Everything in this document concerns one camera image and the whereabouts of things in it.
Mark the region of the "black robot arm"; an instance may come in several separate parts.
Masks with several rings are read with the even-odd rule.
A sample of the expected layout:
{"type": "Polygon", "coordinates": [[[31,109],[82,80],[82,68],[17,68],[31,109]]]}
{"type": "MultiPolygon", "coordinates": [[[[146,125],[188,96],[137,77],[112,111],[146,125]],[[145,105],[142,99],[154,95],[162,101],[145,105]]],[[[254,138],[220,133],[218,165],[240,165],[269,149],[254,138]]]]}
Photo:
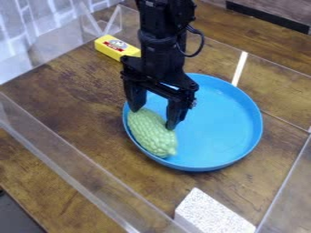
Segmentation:
{"type": "Polygon", "coordinates": [[[185,37],[193,28],[193,0],[134,0],[140,13],[141,55],[122,56],[121,78],[129,109],[145,105],[146,93],[168,100],[165,128],[184,120],[196,101],[197,83],[182,71],[185,37]]]}

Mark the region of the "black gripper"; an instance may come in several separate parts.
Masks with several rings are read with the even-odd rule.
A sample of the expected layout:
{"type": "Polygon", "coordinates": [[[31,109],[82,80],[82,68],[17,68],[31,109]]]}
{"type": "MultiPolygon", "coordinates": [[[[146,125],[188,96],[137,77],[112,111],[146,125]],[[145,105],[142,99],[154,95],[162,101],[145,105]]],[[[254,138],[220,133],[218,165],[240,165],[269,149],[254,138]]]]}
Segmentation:
{"type": "Polygon", "coordinates": [[[146,92],[168,101],[165,128],[173,130],[185,119],[186,111],[196,106],[197,84],[182,71],[186,33],[156,37],[138,31],[141,56],[122,56],[121,78],[128,107],[137,112],[146,102],[146,92]]]}

